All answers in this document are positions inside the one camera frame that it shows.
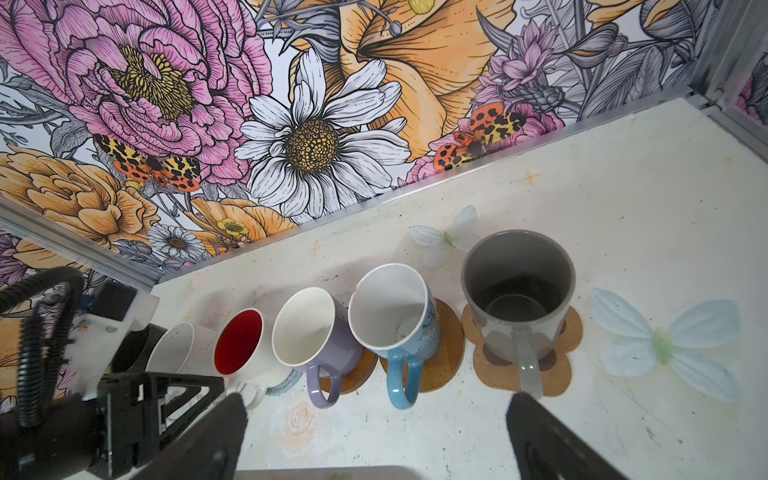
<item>blue mug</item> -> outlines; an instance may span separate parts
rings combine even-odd
[[[368,272],[349,301],[349,328],[358,342],[389,361],[389,401],[401,410],[411,408],[419,396],[424,362],[435,356],[440,343],[435,297],[419,272],[403,263]]]

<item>cork coaster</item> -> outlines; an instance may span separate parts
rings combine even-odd
[[[422,386],[420,393],[432,392],[450,382],[458,372],[464,358],[464,332],[462,324],[453,309],[442,300],[437,303],[437,320],[440,322],[440,344],[437,353],[424,362]],[[387,360],[380,359],[384,371],[387,371]],[[402,367],[403,384],[408,382],[408,366]]]
[[[341,382],[341,394],[352,393],[362,386],[366,382],[368,377],[371,376],[373,370],[376,368],[376,359],[378,356],[368,349],[362,351],[362,356],[357,366],[352,372],[349,372]],[[320,388],[324,392],[331,391],[331,379],[321,378]]]
[[[498,358],[485,346],[469,306],[464,308],[462,325],[467,339],[475,344],[475,354],[472,358],[475,374],[480,381],[493,389],[519,392],[518,367],[514,363]],[[568,308],[560,336],[554,341],[554,349],[538,361],[544,396],[562,395],[568,389],[571,384],[571,362],[566,353],[576,349],[583,335],[584,325],[581,323],[581,317],[573,307]]]

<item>small white daisy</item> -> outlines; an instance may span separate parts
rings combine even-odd
[[[379,86],[385,75],[384,61],[371,60],[326,99],[323,64],[310,49],[299,62],[290,110],[266,95],[250,99],[256,120],[243,123],[250,141],[235,156],[261,159],[249,183],[260,204],[286,217],[306,212],[317,218],[373,198],[372,187],[392,184],[383,165],[400,165],[411,155],[408,142],[397,136],[405,118],[360,131],[400,98],[400,83]]]
[[[179,260],[200,260],[207,253],[203,242],[180,227],[156,223],[149,229],[147,238],[152,247]]]

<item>white tabletop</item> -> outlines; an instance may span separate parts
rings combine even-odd
[[[409,228],[446,228],[469,204],[481,235],[536,230],[574,261],[584,339],[568,355],[571,386],[542,402],[550,412],[629,478],[764,478],[768,166],[684,100],[161,283],[154,322],[220,328],[254,299],[275,316],[307,286],[347,303],[364,273],[392,261],[414,266],[460,313],[463,254],[428,269]],[[705,300],[735,300],[739,335],[706,355],[735,375],[741,401],[703,396],[668,366],[610,375],[600,349],[614,335],[591,318],[593,287],[621,295],[653,328]],[[503,420],[511,393],[480,383],[473,350],[467,343],[454,379],[407,411],[389,403],[380,366],[331,409],[312,406],[304,380],[267,397],[250,415],[238,469],[398,465],[413,478],[517,478]]]

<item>blue mug handle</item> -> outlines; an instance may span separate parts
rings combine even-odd
[[[389,390],[389,401],[397,409],[407,410],[416,403],[416,398],[419,396],[424,360],[407,353],[391,353],[388,361],[386,385]],[[402,366],[405,361],[408,362],[408,385],[403,388]]]
[[[331,376],[331,391],[326,399],[323,390],[320,388],[320,367],[317,362],[310,363],[309,368],[306,370],[306,387],[310,391],[310,400],[312,404],[318,409],[327,409],[336,404],[336,401],[341,395],[342,375],[336,370],[322,365],[322,367],[330,373]]]

